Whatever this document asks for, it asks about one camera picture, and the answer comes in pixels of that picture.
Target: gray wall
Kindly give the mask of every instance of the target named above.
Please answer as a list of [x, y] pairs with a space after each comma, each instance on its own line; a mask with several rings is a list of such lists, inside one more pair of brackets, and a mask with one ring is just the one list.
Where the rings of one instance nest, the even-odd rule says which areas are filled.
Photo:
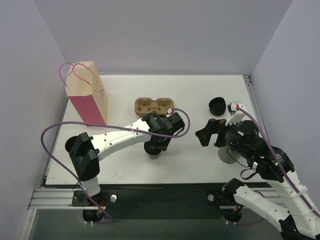
[[64, 59], [32, 0], [2, 1], [0, 33], [0, 239], [14, 240], [48, 163], [40, 134], [61, 118]]
[[34, 0], [71, 62], [108, 74], [249, 74], [292, 0]]
[[252, 74], [271, 143], [320, 207], [320, 1], [294, 0]]

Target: paper bag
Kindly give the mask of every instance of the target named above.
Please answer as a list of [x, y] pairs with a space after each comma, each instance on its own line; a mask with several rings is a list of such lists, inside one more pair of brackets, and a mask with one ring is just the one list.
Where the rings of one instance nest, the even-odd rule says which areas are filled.
[[108, 95], [93, 61], [70, 66], [65, 91], [83, 122], [107, 124]]

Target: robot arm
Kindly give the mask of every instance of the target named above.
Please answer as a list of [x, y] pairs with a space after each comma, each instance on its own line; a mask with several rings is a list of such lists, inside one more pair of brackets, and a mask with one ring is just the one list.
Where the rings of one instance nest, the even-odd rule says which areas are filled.
[[98, 174], [99, 161], [106, 156], [128, 146], [144, 143], [144, 150], [151, 157], [159, 156], [166, 151], [171, 138], [154, 136], [145, 132], [173, 136], [183, 129], [185, 123], [178, 113], [160, 117], [150, 113], [138, 121], [128, 125], [124, 130], [115, 130], [104, 134], [88, 136], [86, 132], [73, 136], [65, 143], [76, 174], [90, 197], [100, 193]]
[[[300, 183], [293, 163], [284, 151], [272, 146], [284, 171], [299, 189], [299, 193], [284, 177], [266, 142], [259, 136], [255, 124], [251, 120], [242, 121], [245, 114], [237, 108], [245, 110], [241, 102], [232, 102], [228, 105], [231, 114], [228, 120], [210, 119], [205, 128], [197, 131], [195, 135], [205, 147], [209, 145], [211, 135], [217, 134], [214, 146], [228, 146], [244, 157], [253, 172], [258, 173], [274, 188], [287, 208], [269, 202], [235, 178], [223, 187], [223, 192], [236, 203], [247, 206], [268, 220], [281, 232], [283, 239], [320, 239], [320, 219], [313, 213], [313, 210], [318, 209], [306, 193], [307, 188]], [[313, 209], [308, 208], [301, 195], [308, 200]]]

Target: cardboard cup holder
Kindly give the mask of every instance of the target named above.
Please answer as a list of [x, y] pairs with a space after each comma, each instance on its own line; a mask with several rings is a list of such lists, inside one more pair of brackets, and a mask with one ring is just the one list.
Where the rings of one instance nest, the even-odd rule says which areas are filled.
[[174, 107], [174, 101], [170, 98], [158, 98], [157, 100], [153, 100], [149, 97], [140, 97], [134, 102], [134, 111], [141, 117], [150, 113], [167, 115], [168, 109], [173, 109]]

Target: bag handle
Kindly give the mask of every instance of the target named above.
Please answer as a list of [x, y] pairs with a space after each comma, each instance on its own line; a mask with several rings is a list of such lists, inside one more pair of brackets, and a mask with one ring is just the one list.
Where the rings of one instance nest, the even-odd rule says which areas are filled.
[[70, 64], [71, 66], [72, 66], [72, 69], [73, 69], [73, 64], [71, 63], [71, 62], [65, 62], [64, 64], [62, 64], [61, 66], [60, 66], [60, 68], [59, 68], [59, 76], [60, 76], [60, 79], [61, 79], [61, 81], [64, 83], [64, 85], [66, 86], [66, 87], [68, 87], [67, 86], [67, 83], [63, 80], [63, 78], [62, 78], [62, 76], [61, 76], [61, 68], [64, 66], [64, 65], [66, 65], [66, 64]]
[[68, 87], [68, 86], [67, 86], [67, 83], [63, 80], [63, 78], [62, 78], [62, 76], [61, 76], [61, 68], [62, 68], [64, 65], [66, 65], [66, 64], [69, 64], [69, 65], [72, 66], [72, 70], [71, 70], [69, 76], [70, 76], [72, 73], [74, 73], [74, 75], [75, 75], [76, 77], [78, 77], [78, 78], [81, 79], [82, 81], [85, 81], [85, 82], [86, 82], [87, 84], [89, 84], [90, 86], [92, 85], [92, 84], [91, 84], [90, 82], [88, 82], [87, 80], [85, 80], [85, 79], [83, 79], [82, 77], [78, 76], [78, 75], [75, 73], [75, 71], [74, 71], [76, 65], [81, 65], [81, 66], [84, 66], [86, 69], [88, 69], [88, 70], [93, 74], [94, 72], [91, 71], [86, 65], [83, 65], [82, 63], [76, 63], [75, 65], [73, 65], [71, 62], [65, 62], [65, 63], [62, 64], [62, 65], [60, 66], [60, 68], [59, 68], [59, 76], [60, 76], [60, 79], [62, 80], [62, 82], [64, 83], [64, 85], [65, 85], [66, 87]]
[[75, 67], [77, 65], [81, 65], [83, 67], [85, 67], [86, 69], [88, 69], [92, 74], [94, 73], [93, 71], [90, 70], [90, 68], [88, 68], [86, 65], [82, 64], [82, 63], [76, 63], [75, 65], [72, 65], [72, 71], [70, 72], [69, 76], [73, 73], [76, 77], [78, 77], [79, 79], [81, 79], [82, 81], [85, 81], [86, 83], [88, 83], [89, 85], [92, 85], [90, 82], [88, 82], [87, 80], [83, 79], [82, 77], [78, 76], [75, 73]]

